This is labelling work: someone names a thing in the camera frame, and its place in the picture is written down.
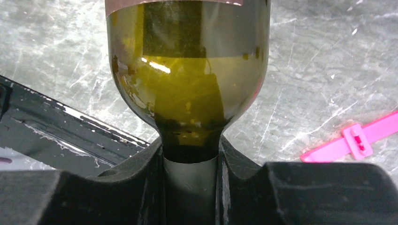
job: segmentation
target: gray marble surface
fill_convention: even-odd
[[[260,95],[226,132],[249,158],[298,160],[353,122],[398,109],[398,1],[272,2]],[[132,135],[158,135],[113,83],[103,0],[0,0],[0,74]],[[398,134],[365,162],[398,183]],[[347,156],[340,161],[353,161]]]

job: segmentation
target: liquid inside bottle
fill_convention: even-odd
[[[163,155],[199,163],[253,102],[268,64],[269,3],[158,1],[107,18],[112,73],[129,107],[160,133]]]

